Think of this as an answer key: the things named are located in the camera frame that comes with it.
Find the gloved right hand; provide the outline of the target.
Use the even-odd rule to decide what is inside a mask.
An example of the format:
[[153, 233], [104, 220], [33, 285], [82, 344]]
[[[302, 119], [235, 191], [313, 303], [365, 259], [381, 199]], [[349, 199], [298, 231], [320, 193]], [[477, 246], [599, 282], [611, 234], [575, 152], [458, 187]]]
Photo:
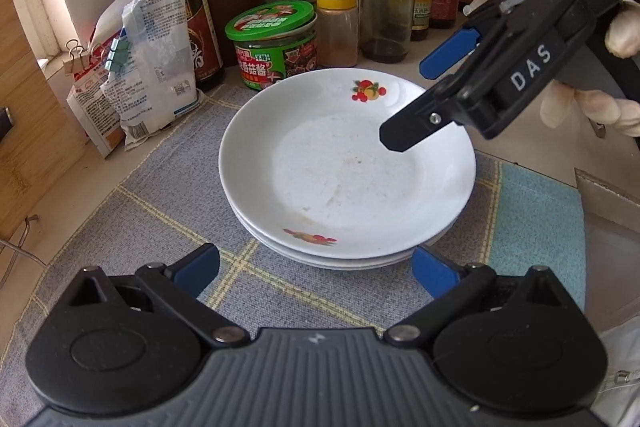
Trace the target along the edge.
[[549, 83], [540, 118], [559, 127], [576, 104], [591, 121], [622, 135], [639, 136], [639, 5], [625, 0], [601, 35], [601, 43], [581, 49]]

